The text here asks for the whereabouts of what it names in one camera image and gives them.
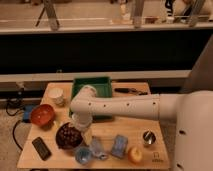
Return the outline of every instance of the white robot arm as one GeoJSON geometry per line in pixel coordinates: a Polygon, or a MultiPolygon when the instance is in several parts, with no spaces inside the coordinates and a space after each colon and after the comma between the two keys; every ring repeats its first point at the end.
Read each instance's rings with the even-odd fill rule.
{"type": "Polygon", "coordinates": [[[92,115],[99,114],[177,121],[173,170],[212,170],[212,91],[117,98],[96,96],[96,89],[87,85],[72,100],[72,118],[79,129],[88,127],[92,115]]]}

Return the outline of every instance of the wooden bowl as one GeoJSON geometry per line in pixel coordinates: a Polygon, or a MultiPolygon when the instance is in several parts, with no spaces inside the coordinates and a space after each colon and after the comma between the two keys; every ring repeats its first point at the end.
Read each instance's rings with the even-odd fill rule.
{"type": "Polygon", "coordinates": [[[42,104],[35,107],[30,114],[31,123],[44,126],[53,121],[55,116],[55,111],[53,107],[49,104],[42,104]]]}

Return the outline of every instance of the blue cup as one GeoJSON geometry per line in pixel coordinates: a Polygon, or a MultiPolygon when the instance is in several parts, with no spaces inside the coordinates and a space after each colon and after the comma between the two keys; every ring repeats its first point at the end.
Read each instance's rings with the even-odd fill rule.
{"type": "Polygon", "coordinates": [[[84,165],[87,164],[92,159],[92,152],[88,147],[81,146],[75,151],[75,160],[84,165]]]}

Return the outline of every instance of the wooden table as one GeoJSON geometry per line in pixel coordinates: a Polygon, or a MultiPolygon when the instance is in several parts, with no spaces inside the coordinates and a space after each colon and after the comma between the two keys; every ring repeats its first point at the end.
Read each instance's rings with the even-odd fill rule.
{"type": "MultiPolygon", "coordinates": [[[[115,87],[134,87],[141,91],[150,93],[149,86],[146,83],[112,83],[112,88],[115,87]]],[[[70,121],[69,104],[71,97],[72,83],[49,83],[44,93],[42,104],[48,103],[54,107],[56,112],[55,120],[66,123],[70,121]],[[53,104],[48,98],[48,91],[53,87],[60,87],[64,90],[66,104],[64,107],[58,107],[53,104]]],[[[113,96],[127,96],[128,94],[115,93],[113,96]]],[[[85,169],[168,169],[170,167],[167,150],[163,141],[161,129],[158,121],[149,121],[135,118],[115,117],[114,121],[93,123],[92,133],[94,136],[100,138],[104,149],[110,152],[114,143],[114,138],[117,134],[128,137],[127,150],[133,146],[139,146],[143,151],[143,161],[135,165],[128,161],[127,155],[123,160],[118,159],[112,155],[106,161],[99,161],[94,159],[89,164],[82,166],[75,161],[73,154],[69,151],[58,149],[55,142],[55,134],[57,127],[52,124],[46,128],[39,128],[32,125],[27,141],[24,145],[20,159],[18,161],[18,168],[85,168],[85,169]],[[156,135],[156,142],[149,148],[143,146],[141,136],[143,132],[150,130],[156,135]],[[35,149],[32,146],[32,140],[36,137],[42,137],[50,148],[52,156],[42,161],[35,149]]]]}

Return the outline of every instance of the white cup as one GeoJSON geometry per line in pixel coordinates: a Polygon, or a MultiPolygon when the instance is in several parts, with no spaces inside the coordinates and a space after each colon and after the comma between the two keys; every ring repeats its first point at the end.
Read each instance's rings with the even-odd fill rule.
{"type": "Polygon", "coordinates": [[[48,96],[52,99],[52,101],[58,105],[63,106],[64,105],[64,92],[61,88],[52,88],[50,89],[48,96]]]}

